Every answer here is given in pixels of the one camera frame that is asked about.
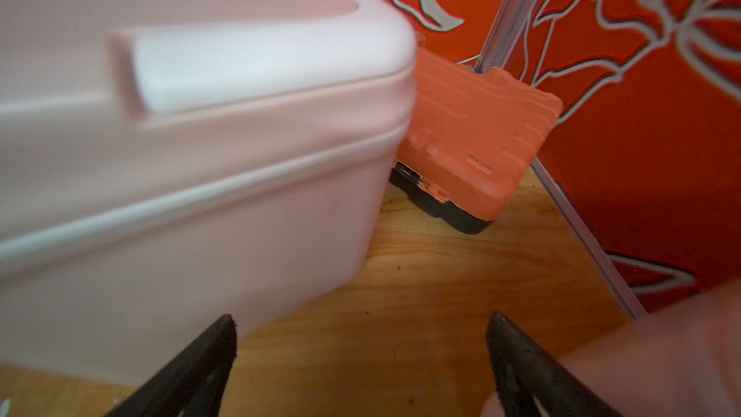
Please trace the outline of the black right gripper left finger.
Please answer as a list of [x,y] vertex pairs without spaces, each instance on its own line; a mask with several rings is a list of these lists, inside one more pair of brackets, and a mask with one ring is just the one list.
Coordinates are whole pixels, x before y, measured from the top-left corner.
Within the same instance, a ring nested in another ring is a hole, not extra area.
[[110,416],[217,416],[237,358],[237,326],[216,320]]

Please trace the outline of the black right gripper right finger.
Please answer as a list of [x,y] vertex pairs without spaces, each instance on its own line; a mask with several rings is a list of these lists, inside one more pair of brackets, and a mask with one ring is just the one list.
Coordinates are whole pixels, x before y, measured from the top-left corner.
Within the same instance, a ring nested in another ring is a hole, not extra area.
[[489,319],[486,347],[505,415],[619,415],[501,312]]

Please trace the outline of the white pink first aid kit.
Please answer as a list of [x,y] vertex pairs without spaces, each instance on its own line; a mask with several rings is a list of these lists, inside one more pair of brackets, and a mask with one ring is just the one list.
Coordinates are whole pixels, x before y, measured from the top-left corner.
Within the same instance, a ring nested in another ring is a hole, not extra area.
[[[557,361],[618,416],[737,416],[740,283],[647,316]],[[497,390],[482,415],[507,416]]]

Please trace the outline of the pink medicine chest box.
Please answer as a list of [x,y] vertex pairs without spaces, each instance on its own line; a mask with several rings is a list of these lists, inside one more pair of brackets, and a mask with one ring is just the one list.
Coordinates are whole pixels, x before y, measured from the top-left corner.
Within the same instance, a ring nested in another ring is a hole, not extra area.
[[1,361],[137,385],[362,268],[417,96],[385,0],[1,0]]

